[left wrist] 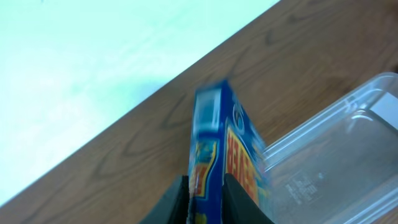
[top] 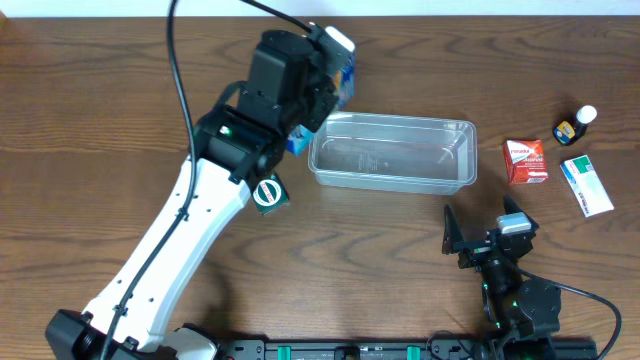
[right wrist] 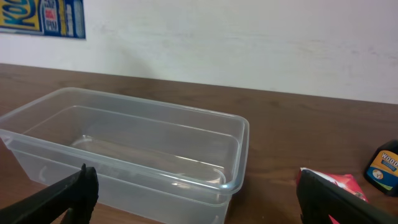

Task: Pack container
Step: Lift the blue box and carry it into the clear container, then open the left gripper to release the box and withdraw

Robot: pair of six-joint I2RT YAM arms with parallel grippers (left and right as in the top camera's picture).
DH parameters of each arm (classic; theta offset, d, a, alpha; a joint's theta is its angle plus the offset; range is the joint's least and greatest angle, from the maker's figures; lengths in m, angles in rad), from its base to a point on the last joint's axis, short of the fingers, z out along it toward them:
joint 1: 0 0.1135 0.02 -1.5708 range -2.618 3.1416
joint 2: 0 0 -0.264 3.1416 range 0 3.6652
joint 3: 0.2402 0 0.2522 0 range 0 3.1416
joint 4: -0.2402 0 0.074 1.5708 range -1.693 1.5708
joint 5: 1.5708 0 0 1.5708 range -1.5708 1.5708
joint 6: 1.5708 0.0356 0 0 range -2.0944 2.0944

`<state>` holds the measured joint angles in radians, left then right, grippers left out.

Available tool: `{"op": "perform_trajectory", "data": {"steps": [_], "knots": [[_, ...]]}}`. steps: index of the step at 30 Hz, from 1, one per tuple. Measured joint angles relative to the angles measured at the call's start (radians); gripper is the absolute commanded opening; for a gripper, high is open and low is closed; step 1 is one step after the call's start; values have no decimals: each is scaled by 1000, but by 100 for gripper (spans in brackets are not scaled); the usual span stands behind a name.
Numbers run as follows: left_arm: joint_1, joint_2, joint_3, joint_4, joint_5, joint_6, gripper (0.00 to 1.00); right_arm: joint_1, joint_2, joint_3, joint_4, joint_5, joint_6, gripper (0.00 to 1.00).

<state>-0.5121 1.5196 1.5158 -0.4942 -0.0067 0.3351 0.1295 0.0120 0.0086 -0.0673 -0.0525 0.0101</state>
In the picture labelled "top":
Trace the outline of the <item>blue cool fever box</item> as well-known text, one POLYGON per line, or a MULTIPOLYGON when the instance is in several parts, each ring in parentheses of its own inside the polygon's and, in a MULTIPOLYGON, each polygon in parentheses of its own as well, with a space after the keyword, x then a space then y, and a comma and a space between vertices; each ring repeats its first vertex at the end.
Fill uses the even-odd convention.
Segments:
MULTIPOLYGON (((335 110, 342 110, 355 94, 355 62, 356 54, 352 53, 347 64, 334 77, 334 83, 338 91, 335 110)), ((299 156, 307 148, 313 137, 313 132, 299 125, 288 136, 286 150, 294 156, 299 156)))

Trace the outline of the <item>green round-logo box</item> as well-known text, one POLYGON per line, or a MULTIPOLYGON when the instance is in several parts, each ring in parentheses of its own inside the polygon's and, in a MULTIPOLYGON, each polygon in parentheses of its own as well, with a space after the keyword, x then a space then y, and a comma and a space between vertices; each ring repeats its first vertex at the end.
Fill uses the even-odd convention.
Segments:
POLYGON ((260 181, 253 191, 252 198, 262 216, 288 206, 290 203, 289 194, 277 173, 260 181))

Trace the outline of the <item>dark bottle yellow label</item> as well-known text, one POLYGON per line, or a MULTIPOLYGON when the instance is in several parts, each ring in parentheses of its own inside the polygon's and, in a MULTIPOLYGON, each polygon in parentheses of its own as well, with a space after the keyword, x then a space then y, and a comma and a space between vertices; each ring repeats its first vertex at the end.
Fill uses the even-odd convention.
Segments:
POLYGON ((584 105, 570 117, 565 117, 553 130, 556 141, 562 146, 570 146, 586 134, 588 126, 598 115, 595 107, 584 105))

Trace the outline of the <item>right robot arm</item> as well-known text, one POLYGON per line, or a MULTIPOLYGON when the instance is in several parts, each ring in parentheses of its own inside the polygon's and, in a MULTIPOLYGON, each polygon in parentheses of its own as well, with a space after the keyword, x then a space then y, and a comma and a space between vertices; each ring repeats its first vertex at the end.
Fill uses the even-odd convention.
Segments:
POLYGON ((474 359, 542 359, 552 357, 550 335, 559 330, 561 291, 529 278, 518 260, 533 249, 539 225, 504 197, 505 214, 480 240, 464 238, 450 205, 444 207, 442 252, 458 256, 458 267, 481 275, 484 311, 495 329, 472 347, 474 359))

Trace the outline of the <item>red panadol box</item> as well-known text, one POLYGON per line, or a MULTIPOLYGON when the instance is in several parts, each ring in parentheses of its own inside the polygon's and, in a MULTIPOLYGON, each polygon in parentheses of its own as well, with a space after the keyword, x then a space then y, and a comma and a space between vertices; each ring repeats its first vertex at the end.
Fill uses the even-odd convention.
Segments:
POLYGON ((548 179, 541 140, 507 140, 503 153, 510 185, 542 183, 548 179))

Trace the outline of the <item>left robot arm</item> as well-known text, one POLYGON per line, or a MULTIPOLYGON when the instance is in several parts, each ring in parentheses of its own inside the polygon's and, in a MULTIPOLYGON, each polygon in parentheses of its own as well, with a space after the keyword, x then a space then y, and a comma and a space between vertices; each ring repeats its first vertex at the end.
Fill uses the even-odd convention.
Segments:
POLYGON ((316 131, 334 110, 336 77, 354 43, 332 26, 268 30, 249 77, 228 85, 197 123, 170 197, 114 279, 45 332, 58 359, 212 359, 218 345, 168 322, 224 227, 281 161, 290 133, 316 131))

